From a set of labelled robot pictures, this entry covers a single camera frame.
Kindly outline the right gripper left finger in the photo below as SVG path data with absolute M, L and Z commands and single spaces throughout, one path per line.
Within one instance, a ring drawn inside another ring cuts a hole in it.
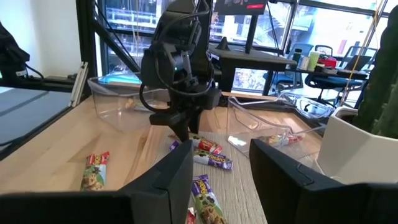
M 185 224 L 192 180 L 193 142 L 188 140 L 119 189 L 126 199 L 118 223 Z

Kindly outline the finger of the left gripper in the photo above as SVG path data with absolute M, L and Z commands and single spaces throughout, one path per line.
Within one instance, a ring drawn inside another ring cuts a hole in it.
M 198 134 L 200 124 L 201 109 L 196 110 L 189 121 L 189 130 L 191 133 Z
M 177 121 L 170 128 L 181 142 L 189 140 L 188 120 Z

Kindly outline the red Chewy granola bar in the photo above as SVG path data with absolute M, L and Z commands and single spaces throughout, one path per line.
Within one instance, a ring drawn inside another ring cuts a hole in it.
M 220 154 L 223 150 L 220 144 L 204 138 L 201 135 L 189 133 L 189 138 L 193 141 L 193 146 L 199 150 L 208 151 L 214 154 Z
M 185 224 L 196 224 L 196 213 L 193 207 L 189 207 L 187 210 Z
M 300 142 L 303 137 L 300 135 L 294 134 L 278 134 L 278 135 L 271 135 L 271 136 L 259 136 L 256 139 L 272 146 L 272 147 L 281 147 L 281 146 L 288 146 L 293 143 Z
M 106 183 L 106 164 L 109 152 L 91 154 L 86 158 L 85 171 L 81 180 L 81 191 L 103 190 Z

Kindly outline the purple Chewy granola bar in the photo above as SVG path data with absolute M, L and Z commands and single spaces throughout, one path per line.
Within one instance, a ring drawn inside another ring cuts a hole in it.
M 217 167 L 224 170 L 231 170 L 233 162 L 222 154 L 214 154 L 208 151 L 203 151 L 193 146 L 193 161 L 199 164 Z
M 191 191 L 202 224 L 228 224 L 207 174 L 193 178 Z

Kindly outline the clear plastic bin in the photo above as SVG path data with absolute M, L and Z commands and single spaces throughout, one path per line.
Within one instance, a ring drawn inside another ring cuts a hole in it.
M 249 155 L 250 141 L 259 136 L 316 134 L 322 137 L 328 116 L 333 112 L 330 106 L 291 92 L 283 92 L 274 99 L 230 96 L 226 101 L 226 138 L 245 156 Z M 275 148 L 281 151 L 291 145 Z
M 150 126 L 148 110 L 140 101 L 141 81 L 133 73 L 114 73 L 88 79 L 88 86 L 95 104 L 97 116 L 114 128 L 130 132 Z M 128 98 L 134 98 L 137 106 L 125 109 Z

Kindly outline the black wedge part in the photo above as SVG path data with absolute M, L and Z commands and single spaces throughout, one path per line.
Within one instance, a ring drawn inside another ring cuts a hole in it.
M 224 51 L 230 51 L 229 46 L 228 46 L 228 39 L 227 37 L 223 37 L 219 44 L 215 47 L 215 49 L 218 50 L 224 50 Z

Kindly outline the grey woven placemat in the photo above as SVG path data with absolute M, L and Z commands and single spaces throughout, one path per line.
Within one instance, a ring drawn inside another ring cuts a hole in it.
M 169 138 L 171 130 L 160 134 L 150 134 L 148 145 L 154 151 L 155 164 L 169 153 L 173 139 Z M 200 132 L 205 138 L 217 142 L 223 148 L 221 152 L 233 162 L 231 171 L 203 164 L 193 163 L 193 176 L 207 174 L 210 186 L 229 224 L 266 224 L 266 216 L 252 180 L 249 159 L 227 142 L 226 136 L 220 133 Z M 291 145 L 281 151 L 295 158 L 306 166 L 311 166 L 317 158 L 322 139 L 316 134 L 303 137 L 297 147 Z

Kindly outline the white hexagonal plant pot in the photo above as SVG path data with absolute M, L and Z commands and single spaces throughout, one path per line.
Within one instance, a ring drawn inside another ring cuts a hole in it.
M 398 139 L 368 133 L 345 120 L 357 114 L 356 109 L 339 107 L 329 117 L 318 166 L 343 184 L 398 184 Z

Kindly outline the blue office chair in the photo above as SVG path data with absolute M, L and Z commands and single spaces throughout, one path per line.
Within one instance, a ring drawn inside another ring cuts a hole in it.
M 312 51 L 313 47 L 314 45 L 312 44 L 304 44 L 299 42 L 294 43 L 294 45 L 290 48 L 287 58 L 293 59 L 296 49 L 301 49 L 302 52 L 299 60 L 301 61 L 301 59 L 303 59 L 304 57 L 309 56 L 309 53 Z M 270 92 L 277 94 L 280 93 L 282 90 L 302 87 L 303 79 L 300 72 L 274 72 Z

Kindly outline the black office chair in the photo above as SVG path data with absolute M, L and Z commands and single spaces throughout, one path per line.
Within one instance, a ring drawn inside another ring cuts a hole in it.
M 315 99 L 316 102 L 330 105 L 334 108 L 341 106 L 340 93 L 345 90 L 345 87 L 348 86 L 348 89 L 358 89 L 362 87 L 363 83 L 355 80 L 348 80 L 347 78 L 333 77 L 333 76 L 319 76 L 308 74 L 304 80 L 304 83 L 311 88 L 321 89 L 319 96 Z M 331 100 L 325 100 L 322 98 L 322 94 L 324 90 L 336 90 L 338 91 L 337 97 Z

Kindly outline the dark background desk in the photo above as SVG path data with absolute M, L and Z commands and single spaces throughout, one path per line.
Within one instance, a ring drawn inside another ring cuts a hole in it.
M 346 78 L 351 80 L 367 80 L 368 74 L 358 71 L 348 71 L 345 72 L 343 70 L 337 70 L 335 73 L 327 73 L 327 72 L 313 72 L 308 70 L 301 70 L 301 69 L 286 69 L 286 71 L 290 72 L 297 72 L 297 73 L 307 73 L 313 76 L 321 76 L 321 77 L 340 77 Z

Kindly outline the white and green cup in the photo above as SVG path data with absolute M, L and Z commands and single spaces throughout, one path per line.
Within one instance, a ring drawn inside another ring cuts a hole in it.
M 318 63 L 318 59 L 320 57 L 320 52 L 318 51 L 311 51 L 309 54 L 309 61 L 308 61 L 308 65 L 307 65 L 307 70 L 314 72 L 315 71 L 315 67 L 317 66 Z

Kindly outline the red container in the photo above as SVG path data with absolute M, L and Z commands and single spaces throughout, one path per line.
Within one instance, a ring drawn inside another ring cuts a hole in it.
M 318 59 L 319 64 L 323 64 L 325 67 L 336 68 L 337 60 L 333 57 L 320 56 Z

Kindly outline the green cactus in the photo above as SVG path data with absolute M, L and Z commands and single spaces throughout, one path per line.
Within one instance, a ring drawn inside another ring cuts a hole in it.
M 363 100 L 352 125 L 371 134 L 398 139 L 398 0 L 381 35 Z

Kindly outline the white metal bracket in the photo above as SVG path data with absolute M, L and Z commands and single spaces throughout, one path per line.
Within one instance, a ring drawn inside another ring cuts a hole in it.
M 85 81 L 86 81 L 86 76 L 88 74 L 88 62 L 82 62 L 80 64 L 75 83 L 71 92 L 71 98 L 69 102 L 69 106 L 72 108 L 76 107 L 77 105 L 80 104 L 80 98 L 83 93 Z

